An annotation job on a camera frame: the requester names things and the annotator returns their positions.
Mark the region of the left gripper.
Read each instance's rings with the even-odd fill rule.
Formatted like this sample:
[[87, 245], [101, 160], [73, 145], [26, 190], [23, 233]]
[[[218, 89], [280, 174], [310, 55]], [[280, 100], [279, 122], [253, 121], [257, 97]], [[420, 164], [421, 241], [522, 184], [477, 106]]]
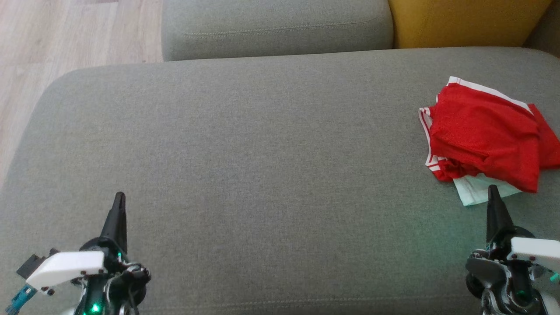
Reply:
[[126, 196], [117, 192], [100, 237], [78, 251], [55, 252], [34, 261], [26, 284], [38, 291], [86, 277], [114, 275], [127, 259]]

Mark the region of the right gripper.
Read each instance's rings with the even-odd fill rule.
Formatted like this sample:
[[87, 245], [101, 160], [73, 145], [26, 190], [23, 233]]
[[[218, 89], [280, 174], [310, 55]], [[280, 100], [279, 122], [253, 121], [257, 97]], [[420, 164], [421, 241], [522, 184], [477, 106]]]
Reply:
[[537, 265], [559, 265], [559, 241], [536, 238], [514, 225], [498, 186], [488, 187], [486, 207], [486, 248], [491, 260], [522, 261]]

